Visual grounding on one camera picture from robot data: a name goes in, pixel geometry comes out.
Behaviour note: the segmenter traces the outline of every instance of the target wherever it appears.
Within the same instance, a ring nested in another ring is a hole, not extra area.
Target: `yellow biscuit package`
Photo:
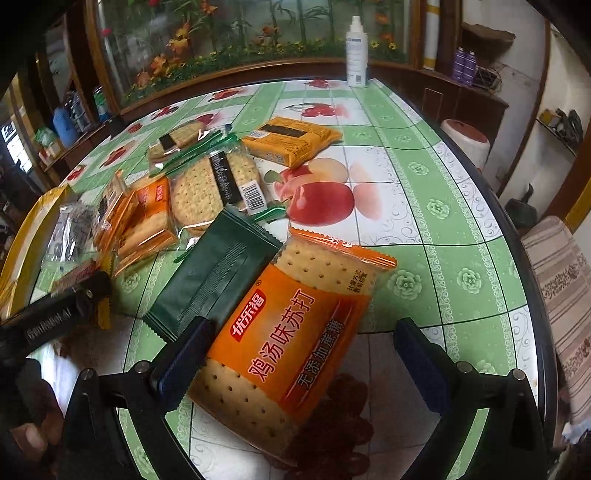
[[[338,130],[277,116],[242,141],[254,156],[294,168],[341,138]]]
[[[317,233],[290,237],[225,323],[189,397],[287,463],[396,260]]]

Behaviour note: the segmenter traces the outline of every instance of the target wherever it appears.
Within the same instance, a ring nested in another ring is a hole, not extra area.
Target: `wooden frame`
[[[417,70],[423,68],[426,16],[427,0],[413,0],[410,14],[411,37],[408,63]]]
[[[461,0],[449,0],[452,2],[461,3]],[[88,45],[90,47],[90,54],[92,56],[93,64],[95,66],[96,74],[99,79],[99,83],[103,87],[103,92],[111,112],[115,115],[122,113],[124,115],[129,114],[131,110],[136,107],[141,107],[146,101],[156,100],[161,97],[162,92],[170,93],[176,89],[182,89],[185,87],[192,87],[195,82],[207,80],[210,76],[224,76],[225,74],[234,74],[241,70],[251,70],[253,67],[258,68],[259,66],[265,66],[273,62],[265,62],[261,64],[252,64],[241,67],[234,67],[231,69],[224,70],[223,72],[213,72],[211,74],[202,75],[195,79],[188,80],[178,85],[172,86],[161,92],[157,92],[149,97],[149,99],[142,99],[135,102],[131,106],[123,108],[119,99],[115,95],[113,84],[111,81],[111,74],[109,72],[108,65],[105,60],[105,53],[102,47],[102,39],[100,37],[99,26],[97,24],[97,10],[96,0],[85,0],[85,26],[86,35],[88,38]],[[427,0],[412,0],[410,6],[410,42],[408,49],[408,64],[415,69],[422,69],[423,66],[423,50],[425,41],[425,28],[426,28],[426,13],[427,13]],[[300,63],[306,63],[307,60],[322,60],[332,62],[335,59],[293,59],[293,60],[279,60],[279,62],[291,63],[297,61]],[[318,72],[311,73],[312,76],[317,76]]]
[[[544,66],[542,68],[542,78],[540,79],[540,89],[538,90],[538,95],[536,96],[536,99],[535,99],[534,108],[531,111],[530,121],[527,123],[527,127],[525,129],[525,134],[523,136],[523,139],[521,140],[521,144],[519,145],[519,149],[517,149],[517,153],[515,154],[515,158],[513,159],[513,162],[511,163],[509,170],[507,170],[507,173],[505,174],[505,177],[503,178],[503,181],[501,182],[501,186],[499,187],[499,189],[496,192],[496,195],[498,197],[500,197],[501,193],[503,193],[503,191],[505,190],[505,187],[509,183],[511,176],[513,175],[513,172],[515,171],[515,168],[517,167],[517,164],[519,163],[519,160],[521,159],[521,156],[523,155],[523,152],[525,151],[525,147],[527,146],[527,142],[530,139],[531,131],[533,130],[534,125],[535,125],[535,120],[538,118],[538,111],[540,110],[540,105],[542,104],[542,97],[544,96],[544,91],[546,89],[546,79],[548,78],[548,68],[550,68],[550,22],[548,22],[547,20],[544,20],[544,24],[545,24],[545,41],[544,41],[545,53],[544,53]]]
[[[94,90],[99,85],[85,30],[84,5],[75,2],[64,16],[64,47],[72,80],[91,123],[99,122],[99,112],[96,109]]]
[[[99,37],[99,27],[96,24],[96,0],[86,0],[85,3],[85,26],[86,37],[88,38],[88,46],[90,48],[90,55],[95,66],[96,75],[99,78],[99,83],[103,87],[105,99],[109,104],[109,110],[114,115],[118,115],[121,111],[119,100],[113,91],[111,77],[107,70],[105,55],[102,48],[102,40]]]
[[[435,70],[451,76],[462,33],[462,0],[440,0],[439,46]]]

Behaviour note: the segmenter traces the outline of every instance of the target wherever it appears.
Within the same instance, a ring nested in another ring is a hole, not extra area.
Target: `plastic container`
[[[471,86],[474,82],[474,77],[476,76],[476,56],[474,52],[471,51],[466,56],[466,63],[464,64],[464,72],[462,74],[462,83],[465,85]]]
[[[346,36],[347,85],[367,87],[368,35],[363,31],[359,17],[353,17]]]
[[[458,82],[462,82],[462,76],[464,75],[464,65],[466,64],[466,52],[464,49],[459,47],[456,50],[456,57],[453,61],[453,72],[452,78]]]
[[[61,143],[64,147],[70,148],[76,143],[76,140],[80,137],[78,130],[75,129],[70,115],[62,107],[56,108],[53,112],[53,126],[56,129],[57,134],[60,137]]]

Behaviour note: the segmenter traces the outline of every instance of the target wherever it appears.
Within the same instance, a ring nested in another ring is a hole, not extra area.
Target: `barcode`
[[[240,193],[246,203],[249,215],[256,215],[267,209],[267,201],[262,194],[261,187],[256,180],[245,183],[240,187]]]
[[[265,138],[269,133],[261,132],[260,130],[253,130],[248,134],[249,137],[253,138]]]

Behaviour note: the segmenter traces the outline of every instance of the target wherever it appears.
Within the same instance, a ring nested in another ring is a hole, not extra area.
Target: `white bottle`
[[[346,42],[347,85],[367,87],[368,79],[368,35],[363,31],[359,17],[353,17]]]

